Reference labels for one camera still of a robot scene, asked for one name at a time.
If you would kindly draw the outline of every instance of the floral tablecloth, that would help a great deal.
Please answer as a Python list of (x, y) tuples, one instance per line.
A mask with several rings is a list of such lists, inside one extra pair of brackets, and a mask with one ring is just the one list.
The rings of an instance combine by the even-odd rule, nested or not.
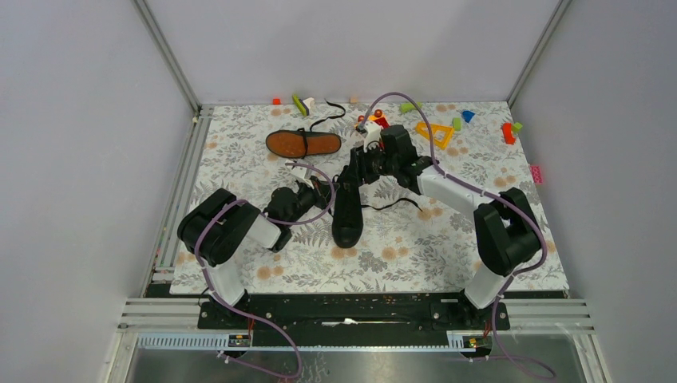
[[(340, 172), (347, 164), (350, 149), (361, 143), (353, 125), (368, 105), (345, 106), (345, 117), (315, 128), (317, 132), (341, 136), (341, 150), (306, 159), (330, 176)], [(390, 124), (403, 124), (410, 131), (419, 154), (429, 151), (427, 139), (414, 131), (421, 120), (415, 111), (401, 114), (396, 104), (379, 107)], [(277, 129), (307, 128), (320, 117), (336, 113), (335, 108), (323, 102), (316, 108), (312, 116), (302, 117), (294, 105), (216, 107), (190, 209), (217, 188), (226, 188), (262, 209), (274, 189), (282, 186), (295, 189), (294, 179), (284, 166), (286, 160), (270, 153), (264, 140)], [(436, 148), (443, 168), (485, 188), (500, 191), (516, 186), (523, 190), (548, 240), (547, 262), (538, 270), (520, 275), (511, 290), (567, 289), (567, 279), (521, 143), (517, 139), (514, 145), (507, 145), (503, 140), (501, 126), (512, 121), (508, 105), (505, 102), (423, 105), (432, 124), (451, 125), (452, 118), (465, 109), (476, 113), (475, 117), (469, 124), (464, 123), (461, 132), (453, 134), (446, 150)], [(247, 240), (234, 256), (245, 288), (253, 293), (456, 291), (472, 278), (481, 261), (469, 219), (435, 199), (400, 188), (391, 177), (361, 187), (361, 194), (362, 203), (376, 207), (406, 196), (416, 200), (422, 211), (410, 203), (399, 203), (383, 211), (364, 209), (364, 232), (351, 249), (334, 245), (329, 215), (294, 227), (292, 240), (279, 253)], [(318, 212), (312, 208), (305, 218)], [(195, 257), (181, 244), (172, 294), (198, 294), (205, 287)]]

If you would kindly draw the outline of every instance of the gray wall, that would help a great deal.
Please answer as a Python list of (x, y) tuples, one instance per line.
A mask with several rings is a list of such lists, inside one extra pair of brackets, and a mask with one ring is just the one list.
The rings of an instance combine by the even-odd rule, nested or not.
[(0, 2), (0, 381), (95, 381), (191, 113), (130, 1)]
[(505, 100), (557, 0), (149, 0), (205, 103)]
[(548, 220), (614, 381), (674, 381), (677, 2), (573, 2), (518, 97)]

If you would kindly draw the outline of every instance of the orange shoe sole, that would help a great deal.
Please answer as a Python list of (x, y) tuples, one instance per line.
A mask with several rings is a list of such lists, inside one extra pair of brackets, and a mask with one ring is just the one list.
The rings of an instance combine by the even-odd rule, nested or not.
[(268, 150), (284, 158), (302, 158), (314, 154), (336, 153), (341, 148), (341, 138), (334, 133), (306, 132), (308, 150), (301, 132), (279, 130), (266, 137)]

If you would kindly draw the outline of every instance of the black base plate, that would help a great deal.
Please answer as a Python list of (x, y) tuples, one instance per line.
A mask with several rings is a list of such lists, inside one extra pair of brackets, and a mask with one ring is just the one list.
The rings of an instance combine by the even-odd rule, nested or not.
[[(484, 320), (471, 325), (456, 319), (458, 293), (444, 294), (253, 294), (239, 302), (243, 310), (267, 318), (287, 333), (299, 346), (411, 346), (448, 345), (447, 330), (485, 329)], [(505, 305), (498, 307), (504, 318), (497, 318), (499, 330), (510, 328)], [(350, 318), (357, 325), (325, 326)], [(209, 330), (247, 329), (247, 319), (220, 305), (202, 303), (198, 328)], [(253, 346), (287, 346), (277, 331), (263, 323), (254, 327)]]

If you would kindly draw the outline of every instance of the metal floor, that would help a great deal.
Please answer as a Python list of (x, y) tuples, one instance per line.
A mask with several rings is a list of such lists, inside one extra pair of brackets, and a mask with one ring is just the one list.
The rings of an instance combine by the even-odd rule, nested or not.
[[(519, 335), (502, 338), (513, 355), (535, 357), (555, 369), (557, 381), (585, 381), (578, 353), (572, 339), (564, 335)], [(297, 382), (359, 383), (359, 382), (530, 382), (509, 361), (475, 361), (473, 364), (459, 353), (427, 352), (305, 352), (303, 375)], [(293, 353), (255, 352), (242, 356), (244, 360), (264, 365), (275, 371), (295, 368)], [(546, 374), (538, 366), (529, 365), (534, 373)], [(168, 349), (138, 349), (128, 383), (183, 383), (183, 382), (277, 382), (277, 378), (249, 368), (217, 359), (208, 351), (180, 351)]]

